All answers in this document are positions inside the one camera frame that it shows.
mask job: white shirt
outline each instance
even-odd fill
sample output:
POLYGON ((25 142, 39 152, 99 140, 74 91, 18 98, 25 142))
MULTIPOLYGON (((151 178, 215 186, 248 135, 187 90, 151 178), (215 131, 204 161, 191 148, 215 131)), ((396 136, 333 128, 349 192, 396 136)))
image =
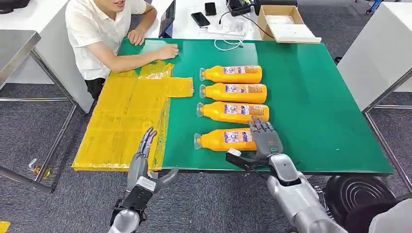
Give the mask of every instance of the white shirt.
POLYGON ((117 55, 120 43, 130 27, 131 14, 143 14, 144 0, 126 0, 124 10, 112 20, 94 0, 70 0, 66 8, 66 25, 76 65, 85 80, 106 78, 110 69, 100 62, 87 46, 103 41, 117 55))

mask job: metal table leg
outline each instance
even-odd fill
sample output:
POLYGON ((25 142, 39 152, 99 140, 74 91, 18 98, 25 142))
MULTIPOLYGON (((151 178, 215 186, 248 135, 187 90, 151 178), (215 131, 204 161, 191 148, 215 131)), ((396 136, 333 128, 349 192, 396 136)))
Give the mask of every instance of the metal table leg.
POLYGON ((48 77, 59 87, 59 89, 66 95, 66 98, 0 98, 0 101, 20 101, 20 102, 51 102, 51 101, 70 101, 73 105, 71 107, 71 110, 68 114, 68 116, 65 119, 65 122, 63 123, 59 134, 57 135, 53 145, 50 148, 49 153, 47 154, 47 157, 40 168, 40 171, 38 175, 36 176, 35 180, 31 180, 25 176, 22 176, 14 171, 11 171, 9 169, 6 169, 5 167, 0 166, 0 175, 3 175, 7 178, 10 178, 12 180, 15 180, 17 182, 23 183, 29 187, 36 188, 42 192, 45 193, 51 193, 53 189, 51 187, 47 187, 45 185, 42 185, 40 182, 43 178, 43 175, 46 171, 46 169, 49 166, 50 161, 52 160, 57 147, 60 144, 60 141, 63 138, 64 133, 67 130, 67 127, 73 118, 73 115, 76 111, 76 109, 83 115, 85 112, 82 110, 82 108, 79 106, 79 104, 74 100, 74 98, 70 95, 70 93, 64 88, 64 86, 61 84, 61 82, 58 80, 58 78, 55 76, 55 74, 49 69, 49 67, 45 64, 45 62, 41 59, 40 55, 35 51, 35 49, 30 51, 30 55, 34 58, 34 60, 37 62, 37 64, 44 70, 44 72, 48 75, 48 77))
POLYGON ((36 189, 38 189, 42 192, 45 192, 45 193, 51 193, 52 192, 52 188, 47 187, 45 185, 42 185, 42 184, 40 184, 40 183, 38 183, 34 180, 31 180, 31 179, 29 179, 25 176, 22 176, 22 175, 18 174, 18 173, 15 173, 15 172, 13 172, 13 171, 11 171, 11 170, 3 167, 3 166, 0 166, 0 175, 5 176, 9 179, 15 180, 17 182, 20 182, 22 184, 25 184, 29 187, 36 188, 36 189))
POLYGON ((392 84, 386 91, 384 91, 378 98, 376 98, 369 106, 367 106, 363 110, 363 114, 366 117, 366 120, 369 122, 372 130, 375 132, 376 136, 378 137, 379 142, 381 143, 382 147, 384 148, 386 155, 394 165, 395 169, 399 173, 402 181, 405 183, 408 191, 412 193, 412 183, 409 177, 406 175, 404 169, 400 165, 398 159, 392 152, 390 146, 386 142, 383 135, 380 133, 380 130, 376 123, 373 121, 372 116, 370 115, 370 111, 374 108, 385 108, 385 109, 412 109, 412 106, 402 106, 402 105, 379 105, 379 103, 392 92, 394 92, 398 87, 400 87, 404 82, 406 82, 410 77, 412 77, 412 68, 408 70, 398 81, 392 84))
POLYGON ((30 55, 33 57, 33 59, 37 62, 37 64, 46 72, 47 76, 53 81, 53 83, 56 84, 56 86, 59 87, 59 89, 65 94, 68 100, 73 105, 76 105, 78 108, 77 110, 80 112, 80 114, 84 115, 86 114, 81 106, 74 100, 74 98, 71 96, 71 94, 64 88, 62 83, 58 80, 58 78, 55 76, 55 74, 49 69, 49 67, 45 64, 43 59, 41 59, 40 55, 36 52, 36 49, 33 49, 30 52, 30 55))
POLYGON ((49 154, 47 154, 46 160, 44 161, 43 165, 41 166, 41 169, 40 169, 39 173, 37 174, 37 177, 34 181, 40 182, 42 180, 44 172, 46 171, 47 166, 49 165, 50 159, 52 158, 52 156, 56 152, 56 149, 59 146, 60 141, 62 140, 62 137, 63 137, 64 133, 66 132, 67 126, 69 125, 70 120, 73 118, 73 114, 74 114, 75 111, 76 111, 76 105, 73 105, 71 107, 69 115, 67 116, 65 122, 63 123, 62 128, 60 129, 59 134, 57 135, 56 140, 54 141, 53 145, 51 146, 49 154))

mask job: man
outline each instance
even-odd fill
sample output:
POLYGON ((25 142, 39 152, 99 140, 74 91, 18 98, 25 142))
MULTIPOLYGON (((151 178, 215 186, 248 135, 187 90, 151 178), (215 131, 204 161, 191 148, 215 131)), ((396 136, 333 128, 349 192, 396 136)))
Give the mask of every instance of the man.
POLYGON ((69 41, 76 65, 94 100, 99 98, 110 71, 129 71, 177 55, 177 45, 169 44, 153 52, 117 56, 125 36, 136 46, 143 44, 144 34, 153 24, 156 14, 156 9, 144 0, 70 0, 67 4, 69 41), (131 14, 142 14, 142 21, 127 33, 131 14))

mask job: bottle cap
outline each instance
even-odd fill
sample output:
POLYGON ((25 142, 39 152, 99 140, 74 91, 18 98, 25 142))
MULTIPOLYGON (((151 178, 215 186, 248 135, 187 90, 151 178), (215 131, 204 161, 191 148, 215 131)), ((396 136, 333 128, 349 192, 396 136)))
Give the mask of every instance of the bottle cap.
POLYGON ((197 117, 203 117, 203 106, 204 106, 204 104, 202 104, 202 103, 197 103, 197 106, 196 106, 196 116, 197 117))
POLYGON ((200 70, 199 70, 199 79, 200 79, 200 81, 203 81, 203 80, 205 80, 206 78, 205 78, 205 68, 200 68, 200 70))
POLYGON ((195 133, 193 136, 193 143, 195 150, 202 148, 202 136, 198 133, 195 133))
POLYGON ((206 95, 205 95, 205 88, 206 88, 205 85, 200 84, 200 86, 199 86, 199 96, 200 96, 201 99, 203 99, 204 97, 206 97, 206 95))

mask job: laptop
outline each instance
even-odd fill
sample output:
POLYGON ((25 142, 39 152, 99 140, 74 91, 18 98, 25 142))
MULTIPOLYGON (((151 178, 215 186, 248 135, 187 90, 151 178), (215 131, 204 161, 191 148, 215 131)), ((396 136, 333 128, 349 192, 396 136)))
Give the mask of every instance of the laptop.
POLYGON ((170 6, 166 9, 165 13, 162 15, 162 18, 160 18, 159 38, 171 38, 171 36, 167 34, 166 30, 173 23, 175 7, 176 0, 173 0, 170 3, 170 6))

